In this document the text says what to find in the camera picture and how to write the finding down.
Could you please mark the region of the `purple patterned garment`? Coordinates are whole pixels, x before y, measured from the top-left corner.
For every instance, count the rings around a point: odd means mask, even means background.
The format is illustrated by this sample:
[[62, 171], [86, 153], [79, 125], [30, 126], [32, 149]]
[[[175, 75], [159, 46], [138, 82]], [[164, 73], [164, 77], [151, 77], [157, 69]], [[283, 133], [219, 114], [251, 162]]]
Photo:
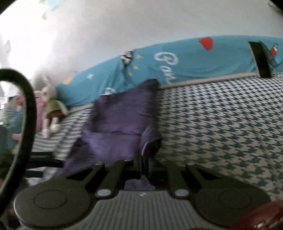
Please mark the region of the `purple patterned garment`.
[[162, 145], [158, 88], [158, 80], [149, 79], [125, 92], [100, 96], [54, 178], [88, 172], [100, 163], [109, 172], [116, 163], [154, 158]]

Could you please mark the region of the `blue white houndstooth mat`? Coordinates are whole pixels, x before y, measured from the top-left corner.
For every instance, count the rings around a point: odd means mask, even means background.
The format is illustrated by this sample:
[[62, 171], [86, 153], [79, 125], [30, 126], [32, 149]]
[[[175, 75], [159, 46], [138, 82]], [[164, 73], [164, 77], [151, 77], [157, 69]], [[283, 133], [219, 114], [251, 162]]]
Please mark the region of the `blue white houndstooth mat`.
[[197, 163], [282, 198], [282, 73], [164, 86], [158, 158]]

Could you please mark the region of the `beige bunny plush toy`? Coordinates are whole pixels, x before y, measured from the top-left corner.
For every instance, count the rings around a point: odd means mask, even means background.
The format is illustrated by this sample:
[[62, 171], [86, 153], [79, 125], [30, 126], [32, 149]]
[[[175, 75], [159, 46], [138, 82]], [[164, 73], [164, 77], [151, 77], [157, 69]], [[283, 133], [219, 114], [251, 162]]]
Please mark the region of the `beige bunny plush toy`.
[[43, 123], [42, 136], [49, 138], [52, 134], [56, 134], [61, 129], [61, 121], [69, 113], [65, 104], [57, 100], [57, 89], [51, 83], [47, 76], [43, 76], [46, 84], [41, 90], [41, 98], [43, 101]]

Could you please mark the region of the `pink moon plush toy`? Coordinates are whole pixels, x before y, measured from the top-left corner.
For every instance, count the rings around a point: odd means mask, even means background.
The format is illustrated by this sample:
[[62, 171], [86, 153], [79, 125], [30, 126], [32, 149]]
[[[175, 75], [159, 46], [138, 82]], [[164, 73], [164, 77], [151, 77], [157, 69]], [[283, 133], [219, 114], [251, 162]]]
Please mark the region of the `pink moon plush toy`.
[[[13, 117], [14, 124], [19, 122], [22, 124], [22, 116], [24, 115], [24, 100], [21, 94], [13, 98], [13, 102], [16, 106], [16, 114]], [[25, 122], [25, 128], [27, 131], [24, 131], [25, 134], [29, 134], [30, 137], [34, 137], [42, 129], [42, 116], [43, 116], [43, 99], [41, 96], [41, 91], [34, 91], [34, 102], [35, 106], [33, 110], [28, 110], [26, 118], [30, 121], [29, 124]]]

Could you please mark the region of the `blue cartoon print bedsheet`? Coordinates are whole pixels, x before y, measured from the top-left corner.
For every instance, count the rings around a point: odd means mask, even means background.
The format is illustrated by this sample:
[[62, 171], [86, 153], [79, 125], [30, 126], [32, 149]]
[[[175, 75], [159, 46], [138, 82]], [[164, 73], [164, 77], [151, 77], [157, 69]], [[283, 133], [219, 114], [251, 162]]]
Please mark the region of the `blue cartoon print bedsheet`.
[[123, 92], [147, 79], [162, 86], [256, 70], [250, 42], [259, 43], [271, 70], [282, 71], [282, 39], [226, 35], [160, 43], [126, 51], [56, 85], [56, 99], [68, 108], [87, 105], [99, 96]]

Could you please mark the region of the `black smartphone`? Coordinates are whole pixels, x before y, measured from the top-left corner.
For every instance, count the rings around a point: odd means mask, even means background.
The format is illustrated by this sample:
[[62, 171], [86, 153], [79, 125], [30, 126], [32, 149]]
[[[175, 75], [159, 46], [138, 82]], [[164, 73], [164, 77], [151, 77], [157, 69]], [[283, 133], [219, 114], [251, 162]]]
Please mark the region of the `black smartphone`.
[[249, 46], [258, 76], [264, 79], [271, 79], [271, 70], [262, 44], [259, 42], [249, 41]]

